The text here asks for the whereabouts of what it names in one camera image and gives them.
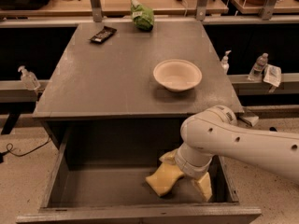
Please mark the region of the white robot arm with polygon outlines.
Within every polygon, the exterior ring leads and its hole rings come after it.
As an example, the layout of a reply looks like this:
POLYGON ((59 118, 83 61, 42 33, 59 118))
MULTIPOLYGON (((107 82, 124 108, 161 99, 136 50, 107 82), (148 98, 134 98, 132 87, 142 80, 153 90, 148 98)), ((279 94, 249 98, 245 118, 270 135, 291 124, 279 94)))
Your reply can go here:
POLYGON ((220 155, 258 166, 270 173, 299 183, 299 135, 251 130, 237 125, 235 113, 216 105, 183 121, 182 145, 163 155, 163 160, 178 168, 165 180, 157 194, 168 193, 177 180, 186 175, 203 196, 212 196, 207 173, 212 157, 220 155))

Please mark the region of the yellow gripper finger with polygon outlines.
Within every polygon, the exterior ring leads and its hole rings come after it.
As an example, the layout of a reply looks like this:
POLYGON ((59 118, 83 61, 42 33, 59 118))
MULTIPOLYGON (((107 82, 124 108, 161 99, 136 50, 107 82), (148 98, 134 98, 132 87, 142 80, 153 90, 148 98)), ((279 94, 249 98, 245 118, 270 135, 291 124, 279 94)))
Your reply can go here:
POLYGON ((202 196, 202 199, 207 202, 212 197, 212 187, 209 172, 206 172, 202 177, 192 180, 193 185, 197 188, 202 196))
POLYGON ((170 165, 175 165, 176 164, 175 157, 177 151, 178 151, 177 149, 174 149, 172 151, 164 153, 163 156, 159 158, 159 161, 170 165))

